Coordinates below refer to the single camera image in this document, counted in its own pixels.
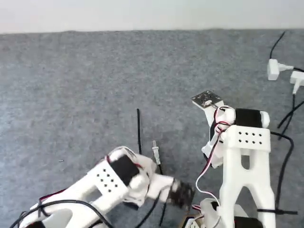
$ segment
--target white wall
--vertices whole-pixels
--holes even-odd
[[[304,28],[304,0],[0,0],[0,33]]]

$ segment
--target black wire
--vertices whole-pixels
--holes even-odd
[[[160,169],[160,174],[163,175],[162,166],[160,164],[158,165],[158,168]]]
[[[140,223],[138,223],[138,225],[135,227],[135,228],[139,228],[142,226],[143,223],[145,223],[145,221],[148,219],[148,217],[151,215],[151,213],[153,212],[153,210],[155,209],[156,207],[156,204],[158,203],[159,199],[160,199],[160,196],[161,196],[161,193],[163,190],[165,190],[166,188],[169,188],[170,186],[166,186],[164,187],[160,193],[158,194],[158,196],[156,197],[152,207],[150,208],[150,210],[148,211],[148,213],[145,215],[145,217],[143,217],[143,219],[140,221]]]
[[[277,132],[271,132],[271,134],[276,135],[276,136],[281,136],[281,137],[289,140],[289,142],[290,142],[290,148],[289,148],[288,153],[286,154],[286,156],[284,158],[284,161],[283,161],[283,164],[282,164],[282,167],[281,167],[281,170],[280,170],[280,174],[279,174],[279,181],[278,181],[277,188],[276,188],[275,209],[278,209],[279,204],[280,204],[281,188],[282,188],[282,183],[283,183],[283,179],[284,179],[284,173],[285,173],[286,165],[287,165],[288,160],[289,160],[289,158],[290,158],[290,156],[293,152],[295,144],[294,144],[294,141],[292,140],[292,138],[290,138],[290,137],[288,137],[284,134],[277,133]]]
[[[21,212],[21,214],[19,215],[19,218],[20,218],[24,213],[26,213],[26,211]],[[21,222],[21,221],[19,221],[19,222],[17,223],[17,227],[18,227],[18,228],[20,227],[20,222]]]
[[[162,208],[162,213],[161,213],[161,219],[158,224],[159,227],[162,226],[163,218],[165,217],[165,213],[166,213],[166,208],[167,208],[167,203],[164,203],[163,208]]]
[[[161,164],[158,165],[158,168],[159,168],[159,170],[160,170],[160,174],[163,175]],[[164,203],[163,208],[162,208],[162,213],[161,213],[160,222],[158,223],[158,226],[159,226],[159,227],[162,226],[162,222],[163,222],[163,219],[164,219],[165,213],[166,213],[166,208],[167,208],[167,203]]]
[[[31,213],[39,210],[39,208],[45,208],[48,206],[52,206],[52,205],[56,205],[56,204],[61,204],[61,203],[75,203],[75,204],[82,204],[85,205],[87,207],[89,207],[92,211],[94,211],[100,218],[101,221],[103,221],[109,228],[114,228],[110,222],[108,222],[105,217],[95,208],[93,207],[91,204],[85,202],[85,201],[81,201],[81,200],[76,200],[76,199],[62,199],[62,200],[56,200],[53,202],[48,202],[48,203],[44,203],[40,206],[35,207],[34,209],[23,213],[9,228],[14,228],[18,223],[20,223],[26,216],[30,215]]]
[[[298,68],[298,67],[294,67],[294,70],[297,70],[297,71],[300,71],[300,72],[304,72],[304,70],[303,70],[303,69]]]
[[[292,110],[293,110],[294,108],[295,108],[295,94],[293,94],[293,106],[292,106]],[[288,126],[289,126],[289,124],[290,124],[290,122],[291,122],[293,116],[294,116],[294,113],[292,113],[292,114],[290,115],[289,120],[288,120],[288,122],[287,122],[287,124],[286,124],[286,126],[285,126],[285,128],[283,129],[283,131],[282,131],[281,134],[285,134],[285,132],[286,132],[286,130],[287,130],[287,128],[288,128]]]
[[[93,223],[92,225],[90,225],[88,228],[94,228],[94,226],[96,226],[98,224],[103,224],[103,222],[101,220],[97,220],[95,223]]]
[[[139,108],[137,110],[137,143],[138,143],[138,153],[142,154],[142,141],[141,141],[141,117]]]
[[[272,58],[272,52],[274,51],[274,49],[275,49],[276,45],[278,44],[278,42],[279,42],[279,41],[282,39],[282,37],[285,35],[285,33],[286,33],[286,31],[284,31],[284,32],[280,35],[279,39],[278,39],[278,40],[275,42],[275,44],[272,46],[271,51],[270,51],[270,55],[269,55],[269,59]]]
[[[301,107],[304,104],[304,101],[302,101],[300,104],[298,104],[296,107],[294,107],[287,115],[281,120],[281,122],[278,125],[278,128],[282,126],[282,124],[285,122],[285,120],[292,114],[294,113],[299,107]]]

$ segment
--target small sensor board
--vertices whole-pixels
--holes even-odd
[[[214,94],[209,90],[192,97],[191,100],[195,105],[202,108],[208,108],[222,101],[222,99],[218,95]]]

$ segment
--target white plug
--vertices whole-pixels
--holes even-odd
[[[290,83],[294,84],[293,94],[296,94],[300,86],[304,86],[304,73],[293,71],[290,77]]]
[[[160,160],[160,154],[158,152],[158,148],[159,147],[156,145],[156,141],[153,140],[152,150],[153,150],[153,153],[154,153],[154,158],[155,158],[156,164],[160,165],[161,164],[161,160]]]
[[[276,59],[269,59],[267,65],[267,74],[269,81],[276,81],[281,71],[292,70],[294,67],[278,63]]]

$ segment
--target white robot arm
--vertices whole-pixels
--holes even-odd
[[[258,213],[258,219],[248,218],[236,205],[243,187],[248,187],[258,209],[275,210],[275,196],[270,186],[269,115],[250,109],[233,109],[220,97],[206,91],[192,98],[201,108],[210,126],[210,139],[202,148],[207,164],[223,165],[223,184],[219,192],[220,205],[214,199],[201,202],[203,228],[275,228],[275,213]],[[242,156],[249,156],[250,167],[242,166]]]
[[[193,187],[173,177],[156,174],[155,170],[156,164],[150,158],[135,154],[127,147],[118,147],[82,179],[61,193],[44,199],[41,204],[67,199],[81,200],[102,215],[122,202],[140,207],[147,197],[180,208],[191,205]],[[91,199],[94,193],[98,196]],[[59,203],[44,207],[43,210],[43,213],[37,210],[24,217],[20,228],[112,227],[107,220],[96,223],[100,219],[98,214],[82,204]]]

